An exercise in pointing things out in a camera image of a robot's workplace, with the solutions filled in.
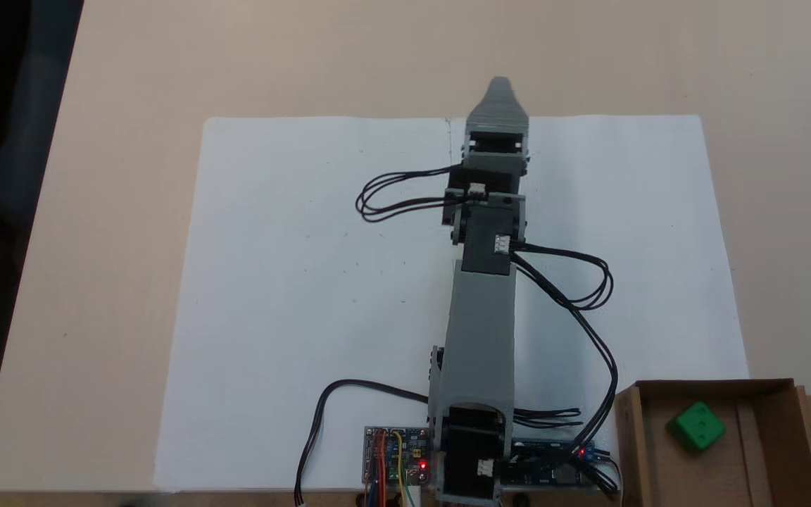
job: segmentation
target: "black cable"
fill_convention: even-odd
[[[593,439],[593,436],[599,431],[602,424],[605,422],[606,416],[608,416],[609,411],[612,408],[612,402],[615,400],[615,391],[618,388],[618,365],[615,362],[615,357],[612,356],[612,352],[609,351],[609,347],[606,346],[605,342],[602,338],[599,337],[599,334],[596,334],[596,331],[593,330],[593,327],[590,325],[586,318],[581,314],[581,308],[575,306],[570,300],[563,294],[558,288],[556,288],[550,280],[547,280],[543,273],[540,273],[534,266],[531,266],[531,263],[528,263],[527,260],[524,260],[521,256],[518,256],[516,251],[512,252],[512,262],[518,266],[518,269],[522,274],[527,276],[531,279],[532,282],[536,283],[540,289],[543,290],[557,305],[560,305],[563,308],[566,308],[572,317],[575,318],[577,324],[585,331],[585,333],[590,338],[590,341],[594,344],[596,350],[599,352],[600,356],[603,357],[606,366],[608,366],[609,375],[611,377],[609,382],[609,388],[606,391],[605,397],[603,401],[600,403],[599,407],[596,409],[596,412],[588,421],[588,424],[580,431],[579,434],[575,437],[574,441],[572,442],[572,447],[570,447],[570,453],[575,455],[582,447],[586,446],[590,440]]]
[[[598,459],[598,461],[604,461],[604,462],[608,463],[609,465],[614,466],[615,474],[618,474],[618,488],[619,488],[619,490],[621,491],[621,494],[622,494],[621,501],[618,504],[618,507],[621,507],[622,504],[624,504],[624,481],[622,481],[622,469],[621,469],[620,466],[618,466],[617,461],[615,461],[614,459],[608,458],[608,456],[600,456],[600,458],[597,458],[597,459]]]
[[[451,173],[451,171],[460,167],[461,164],[455,164],[441,169],[396,171],[396,173],[381,174],[366,183],[361,192],[358,193],[355,199],[355,209],[364,221],[376,223],[411,211],[443,208],[444,206],[468,202],[470,200],[468,196],[429,196],[429,198],[406,199],[389,206],[381,206],[381,208],[369,204],[371,198],[376,196],[377,192],[386,189],[386,187],[406,182],[406,180],[414,179],[414,177],[440,176]]]
[[[293,488],[293,499],[296,502],[296,506],[302,505],[306,502],[302,497],[302,474],[306,469],[308,455],[312,452],[312,448],[315,446],[315,440],[318,439],[318,432],[321,430],[321,420],[324,418],[327,398],[332,392],[336,391],[337,388],[344,385],[357,385],[368,389],[374,389],[375,391],[393,394],[394,396],[398,396],[400,398],[406,398],[406,400],[415,400],[421,401],[422,403],[427,403],[427,396],[425,395],[392,387],[380,382],[343,379],[332,382],[330,385],[325,387],[325,390],[321,393],[321,396],[318,397],[318,406],[315,407],[315,417],[312,418],[312,429],[309,430],[306,446],[302,449],[302,456],[299,456],[299,467],[296,468],[296,485]]]
[[[606,301],[612,296],[612,289],[615,288],[615,280],[612,278],[612,272],[609,270],[609,264],[606,263],[603,259],[600,259],[596,256],[590,256],[589,253],[580,253],[580,251],[573,251],[573,250],[563,250],[561,248],[549,248],[546,246],[539,246],[537,244],[530,244],[530,243],[514,243],[511,245],[512,251],[526,251],[528,254],[544,254],[545,256],[559,256],[559,257],[567,257],[570,259],[575,259],[578,261],[582,261],[584,263],[593,264],[594,266],[598,267],[603,272],[603,279],[602,282],[594,289],[593,292],[590,292],[588,295],[583,296],[583,298],[578,299],[568,299],[566,298],[564,303],[559,302],[559,304],[566,308],[566,309],[579,309],[579,311],[592,311],[593,309],[601,308],[602,305],[605,305]]]
[[[315,441],[318,440],[318,432],[321,430],[321,421],[325,416],[325,405],[327,404],[327,399],[332,392],[336,391],[336,389],[344,387],[345,385],[355,385],[358,387],[364,387],[367,389],[374,389],[374,391],[386,392],[387,394],[393,394],[394,396],[398,396],[400,398],[406,398],[406,400],[414,400],[414,401],[421,401],[422,403],[427,403],[427,396],[424,394],[418,394],[417,392],[406,391],[405,389],[399,389],[397,387],[393,387],[391,385],[386,385],[385,383],[380,382],[373,382],[373,381],[366,381],[366,380],[358,380],[358,379],[342,379],[336,382],[332,382],[330,385],[325,387],[324,391],[321,392],[321,396],[318,397],[318,405],[315,407],[315,417],[312,418],[312,429],[309,430],[308,439],[306,440],[306,445],[302,449],[302,456],[299,456],[299,466],[296,468],[296,485],[293,487],[293,501],[295,501],[296,507],[304,504],[306,500],[302,497],[302,475],[303,472],[306,471],[306,462],[308,461],[308,457],[310,453],[312,453],[313,447],[315,447]],[[519,414],[519,418],[526,418],[528,416],[534,416],[534,418],[562,418],[562,417],[574,417],[574,414],[580,415],[579,408],[564,408],[564,410],[560,411],[532,411],[528,410],[528,408],[516,408],[515,414]]]

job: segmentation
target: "cardboard box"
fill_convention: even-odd
[[[727,427],[700,456],[665,429],[696,401]],[[640,381],[615,420],[624,507],[811,506],[811,396],[792,379]]]

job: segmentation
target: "white paper sheet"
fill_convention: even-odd
[[[206,122],[177,303],[154,482],[168,491],[290,489],[315,402],[341,378],[427,392],[456,249],[438,211],[366,224],[371,177],[460,160],[464,124],[437,119]],[[589,320],[639,379],[748,377],[703,132],[696,116],[532,118],[527,239],[601,256],[615,295]],[[441,195],[445,177],[380,199]],[[598,271],[534,256],[569,295]],[[590,414],[608,385],[569,314],[519,276],[515,402]],[[360,488],[366,425],[421,426],[426,408],[343,388],[303,487]],[[612,452],[615,424],[596,442]]]

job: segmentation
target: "green block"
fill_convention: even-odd
[[[724,424],[702,401],[681,412],[665,427],[691,453],[705,451],[724,435]]]

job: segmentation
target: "wooden table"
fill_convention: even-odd
[[[496,75],[530,115],[702,115],[750,371],[811,392],[811,1],[87,0],[0,491],[151,491],[206,118],[464,116]]]

